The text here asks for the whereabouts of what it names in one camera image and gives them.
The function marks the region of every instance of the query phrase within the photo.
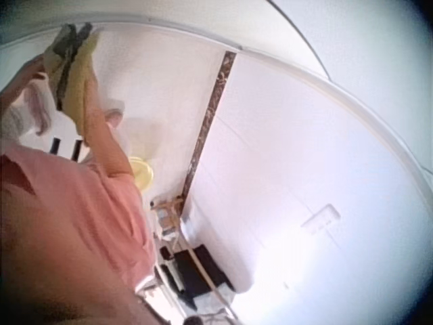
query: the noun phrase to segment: white ceiling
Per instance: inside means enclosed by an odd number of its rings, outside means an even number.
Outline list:
[[[275,0],[330,78],[433,167],[432,31],[412,1]]]

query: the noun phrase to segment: white wall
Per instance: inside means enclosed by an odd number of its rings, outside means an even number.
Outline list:
[[[173,197],[182,191],[226,49],[151,26],[109,23],[101,27],[93,53],[99,92],[104,109],[124,108],[119,128],[131,143],[131,154],[145,159],[154,170],[153,185],[144,197],[148,209],[155,196]],[[43,53],[55,36],[56,31],[49,32],[0,49],[0,89],[25,61]],[[81,137],[72,121],[55,111],[47,85],[45,91],[53,113],[52,129],[42,137],[25,135],[21,142],[49,151],[53,137],[58,137],[59,156],[70,158],[75,140]],[[83,146],[81,157],[87,150]]]
[[[410,1],[275,0],[333,82],[375,110],[432,166],[432,33]]]
[[[341,221],[305,236],[327,204]],[[433,222],[396,156],[349,110],[242,54],[185,214],[245,292],[247,324],[393,324],[433,270]]]

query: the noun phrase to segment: pink shirt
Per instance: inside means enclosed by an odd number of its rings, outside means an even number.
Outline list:
[[[153,274],[154,242],[133,176],[108,177],[93,162],[78,164],[11,142],[1,145],[41,203],[58,216],[58,222],[70,222],[85,246],[128,287],[134,289]]]

